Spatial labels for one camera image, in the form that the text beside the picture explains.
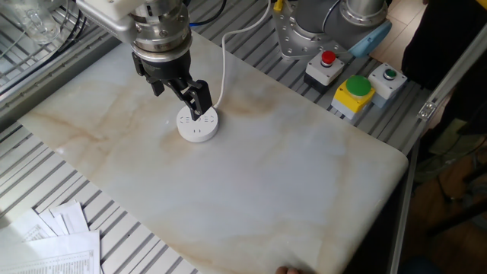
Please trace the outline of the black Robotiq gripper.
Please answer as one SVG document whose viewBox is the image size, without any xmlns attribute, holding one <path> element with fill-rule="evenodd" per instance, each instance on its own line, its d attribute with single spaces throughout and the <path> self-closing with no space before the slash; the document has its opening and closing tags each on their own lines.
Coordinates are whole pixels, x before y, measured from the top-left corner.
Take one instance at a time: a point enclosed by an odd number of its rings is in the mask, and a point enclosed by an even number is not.
<svg viewBox="0 0 487 274">
<path fill-rule="evenodd" d="M 153 93 L 159 97 L 166 87 L 189 108 L 193 121 L 212 107 L 212 97 L 206 81 L 194 81 L 189 73 L 191 65 L 190 51 L 174 58 L 164 59 L 167 54 L 150 53 L 132 48 L 132 58 L 138 75 L 150 79 Z"/>
</svg>

